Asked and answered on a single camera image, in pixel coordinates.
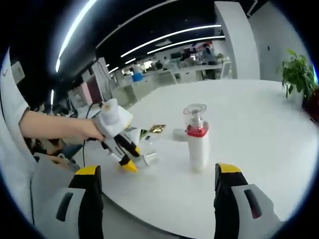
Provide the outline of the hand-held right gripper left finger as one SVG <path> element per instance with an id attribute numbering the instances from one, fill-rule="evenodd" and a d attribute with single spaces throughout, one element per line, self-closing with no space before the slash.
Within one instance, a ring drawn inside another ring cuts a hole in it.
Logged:
<path id="1" fill-rule="evenodd" d="M 101 168 L 83 167 L 37 189 L 37 229 L 46 239 L 102 239 Z"/>

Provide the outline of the person's left hand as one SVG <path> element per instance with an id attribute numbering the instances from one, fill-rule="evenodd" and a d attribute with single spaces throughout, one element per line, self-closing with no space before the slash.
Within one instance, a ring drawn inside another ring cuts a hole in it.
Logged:
<path id="1" fill-rule="evenodd" d="M 104 135 L 97 129 L 92 119 L 76 119 L 74 126 L 75 136 L 87 140 L 90 138 L 98 141 L 105 139 Z"/>

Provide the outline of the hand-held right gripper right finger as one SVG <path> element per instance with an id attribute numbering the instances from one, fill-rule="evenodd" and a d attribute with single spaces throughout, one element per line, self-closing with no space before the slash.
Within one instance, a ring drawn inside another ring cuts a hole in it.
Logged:
<path id="1" fill-rule="evenodd" d="M 215 164 L 214 208 L 216 239 L 270 239 L 282 226 L 272 200 L 232 164 Z"/>

